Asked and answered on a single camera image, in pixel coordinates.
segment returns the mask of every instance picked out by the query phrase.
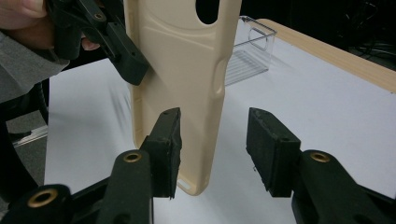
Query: phone case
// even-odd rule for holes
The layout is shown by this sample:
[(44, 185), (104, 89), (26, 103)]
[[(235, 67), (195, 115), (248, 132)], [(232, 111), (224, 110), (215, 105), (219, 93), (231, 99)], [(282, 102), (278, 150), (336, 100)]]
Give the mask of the phone case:
[(200, 21), (197, 0), (125, 0), (126, 30), (150, 69), (131, 86), (134, 142), (140, 147), (158, 115), (180, 107), (177, 185), (198, 195), (209, 183), (241, 0), (220, 0), (218, 19)]

